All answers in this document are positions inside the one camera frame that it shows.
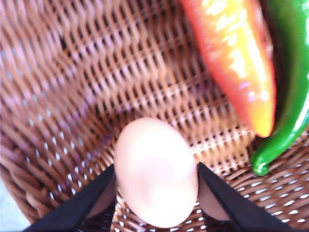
brown egg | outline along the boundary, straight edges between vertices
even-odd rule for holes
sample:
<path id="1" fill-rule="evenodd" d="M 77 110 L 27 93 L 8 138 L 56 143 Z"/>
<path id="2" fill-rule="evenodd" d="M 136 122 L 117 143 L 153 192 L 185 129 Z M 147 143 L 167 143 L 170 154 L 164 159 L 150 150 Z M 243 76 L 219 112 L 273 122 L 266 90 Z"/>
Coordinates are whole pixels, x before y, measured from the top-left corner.
<path id="1" fill-rule="evenodd" d="M 133 212 L 162 228 L 182 223 L 197 200 L 194 155 L 168 123 L 141 118 L 121 132 L 114 167 L 119 189 Z"/>

white egg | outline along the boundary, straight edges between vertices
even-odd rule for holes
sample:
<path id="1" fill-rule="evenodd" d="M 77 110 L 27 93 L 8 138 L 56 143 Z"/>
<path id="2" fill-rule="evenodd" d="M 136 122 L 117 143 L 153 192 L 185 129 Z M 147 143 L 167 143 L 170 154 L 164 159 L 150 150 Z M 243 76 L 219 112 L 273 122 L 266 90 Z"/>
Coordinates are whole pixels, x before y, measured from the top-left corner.
<path id="1" fill-rule="evenodd" d="M 145 222 L 162 228 L 182 223 L 197 200 L 194 155 L 168 123 L 141 118 L 121 132 L 114 167 L 123 198 Z"/>

white surface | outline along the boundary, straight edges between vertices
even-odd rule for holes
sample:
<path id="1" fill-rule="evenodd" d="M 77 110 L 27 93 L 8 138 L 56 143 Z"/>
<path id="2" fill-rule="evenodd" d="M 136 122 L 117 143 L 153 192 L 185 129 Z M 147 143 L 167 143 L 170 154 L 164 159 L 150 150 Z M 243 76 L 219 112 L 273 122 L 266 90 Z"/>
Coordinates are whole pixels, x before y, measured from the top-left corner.
<path id="1" fill-rule="evenodd" d="M 29 221 L 0 181 L 0 231 L 21 231 L 29 225 Z"/>

black prong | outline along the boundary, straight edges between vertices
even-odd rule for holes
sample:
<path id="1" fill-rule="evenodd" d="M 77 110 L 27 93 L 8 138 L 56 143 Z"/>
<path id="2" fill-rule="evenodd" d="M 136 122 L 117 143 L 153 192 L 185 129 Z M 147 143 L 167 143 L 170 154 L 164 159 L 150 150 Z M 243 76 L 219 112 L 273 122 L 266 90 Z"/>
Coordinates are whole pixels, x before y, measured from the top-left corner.
<path id="1" fill-rule="evenodd" d="M 249 231 L 247 228 L 265 228 L 270 231 L 291 229 L 289 225 L 243 198 L 203 163 L 198 164 L 198 174 L 199 181 L 208 185 L 238 231 Z"/>
<path id="2" fill-rule="evenodd" d="M 100 204 L 105 207 L 115 200 L 115 189 L 108 189 L 113 188 L 114 183 L 115 173 L 114 167 L 111 165 L 70 200 L 26 228 L 24 232 L 76 231 L 91 209 L 94 208 L 98 199 L 101 199 Z"/>

basket weave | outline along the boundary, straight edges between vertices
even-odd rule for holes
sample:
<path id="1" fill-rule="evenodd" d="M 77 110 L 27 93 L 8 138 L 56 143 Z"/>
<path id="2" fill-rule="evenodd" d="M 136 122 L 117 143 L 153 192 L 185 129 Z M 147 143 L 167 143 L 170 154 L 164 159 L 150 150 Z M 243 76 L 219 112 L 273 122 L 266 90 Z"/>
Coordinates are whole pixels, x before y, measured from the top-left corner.
<path id="1" fill-rule="evenodd" d="M 80 191 L 113 160 L 130 121 L 167 121 L 245 197 L 309 228 L 309 131 L 257 177 L 258 141 L 212 81 L 176 0 L 1 2 L 1 178 L 31 221 Z M 143 223 L 117 196 L 112 230 Z M 100 231 L 103 219 L 80 231 Z M 198 203 L 179 231 L 224 231 Z"/>

